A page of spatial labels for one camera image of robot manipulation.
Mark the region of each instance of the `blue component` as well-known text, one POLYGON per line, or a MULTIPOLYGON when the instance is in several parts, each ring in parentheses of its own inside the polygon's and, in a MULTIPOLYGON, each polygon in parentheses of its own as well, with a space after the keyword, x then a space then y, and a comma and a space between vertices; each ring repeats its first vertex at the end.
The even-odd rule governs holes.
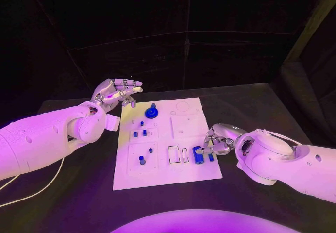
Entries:
POLYGON ((213 155, 212 155, 212 154, 207 154, 207 156, 209 156, 209 160, 210 160, 210 162, 212 162, 212 161, 215 161, 215 159, 213 159, 213 155))
POLYGON ((193 151, 193 157, 194 157, 194 163, 196 164, 202 164, 205 162, 205 158, 202 154, 197 154, 194 151, 199 149, 200 147, 193 147, 192 151, 193 151))
POLYGON ((140 160, 140 164, 144 165, 145 164, 145 160, 144 160, 143 156, 138 157, 138 160, 140 160))
POLYGON ((151 107, 147 108, 145 112, 144 112, 144 115, 148 119, 154 119, 158 115, 158 111, 157 111, 157 108, 156 108, 156 104, 153 103, 151 104, 151 107))

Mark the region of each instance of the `dark tabletop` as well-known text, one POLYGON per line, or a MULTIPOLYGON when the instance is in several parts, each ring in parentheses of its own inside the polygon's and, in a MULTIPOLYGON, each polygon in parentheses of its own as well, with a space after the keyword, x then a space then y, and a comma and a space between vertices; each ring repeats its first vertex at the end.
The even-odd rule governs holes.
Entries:
MULTIPOLYGON (((265 83, 134 95, 138 102, 189 97, 200 98, 209 126, 226 123, 246 131, 265 128, 310 143, 265 83)), ((46 101, 39 112, 85 100, 46 101)), ((121 106, 109 113, 119 116, 121 106)), ((218 157, 222 179, 112 191, 117 144, 118 132, 105 131, 95 143, 65 158, 43 193, 0 208, 0 232, 108 233, 147 215, 180 209, 239 212, 301 232, 336 231, 336 204, 298 193, 280 181, 272 186, 252 181, 236 168, 233 152, 218 157)), ((0 203, 39 191, 57 167, 59 162, 21 175, 0 191, 0 203)))

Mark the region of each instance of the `robotic arm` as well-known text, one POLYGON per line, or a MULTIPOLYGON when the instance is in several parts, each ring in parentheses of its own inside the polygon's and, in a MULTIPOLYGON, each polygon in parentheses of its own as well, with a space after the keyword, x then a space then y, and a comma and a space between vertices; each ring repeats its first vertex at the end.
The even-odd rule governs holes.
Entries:
POLYGON ((238 168, 258 183, 274 185, 280 180, 298 192, 336 203, 336 149, 301 145, 267 130, 248 133, 236 126, 215 124, 196 153, 226 155, 230 150, 238 168))
POLYGON ((0 180, 34 171, 98 140, 104 129, 115 131, 119 118, 106 114, 118 101, 135 107, 131 94, 141 82, 106 79, 91 101, 10 123, 0 129, 0 180))

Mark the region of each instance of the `black backdrop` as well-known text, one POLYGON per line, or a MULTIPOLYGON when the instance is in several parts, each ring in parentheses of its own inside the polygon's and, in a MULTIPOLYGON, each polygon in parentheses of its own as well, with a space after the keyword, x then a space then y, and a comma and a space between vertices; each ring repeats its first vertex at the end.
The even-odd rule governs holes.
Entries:
POLYGON ((3 0, 1 125, 106 77, 145 91, 269 82, 316 0, 3 0))

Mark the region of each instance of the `small part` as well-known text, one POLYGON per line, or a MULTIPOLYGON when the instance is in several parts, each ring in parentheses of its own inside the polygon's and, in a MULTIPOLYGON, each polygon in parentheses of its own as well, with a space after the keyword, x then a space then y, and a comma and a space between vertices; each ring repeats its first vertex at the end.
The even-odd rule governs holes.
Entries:
POLYGON ((138 157, 138 160, 140 160, 140 164, 144 165, 145 164, 145 160, 144 160, 143 156, 138 157))
POLYGON ((181 148, 181 159, 183 163, 189 163, 187 149, 181 148))
POLYGON ((156 104, 153 103, 151 104, 151 107, 147 108, 145 112, 144 112, 144 115, 148 119, 154 119, 158 115, 158 111, 157 111, 157 108, 156 108, 156 104))
POLYGON ((180 162, 179 147, 177 146, 167 147, 167 155, 168 155, 168 163, 170 164, 176 164, 180 162))
POLYGON ((200 148, 200 146, 193 147, 192 151, 193 151, 193 157, 194 157, 194 163, 196 164, 202 164, 205 162, 205 158, 202 154, 196 153, 196 150, 200 148))
POLYGON ((215 159, 213 159, 213 155, 212 155, 212 154, 207 154, 207 156, 209 156, 209 160, 210 160, 210 162, 212 162, 212 161, 215 161, 215 159))

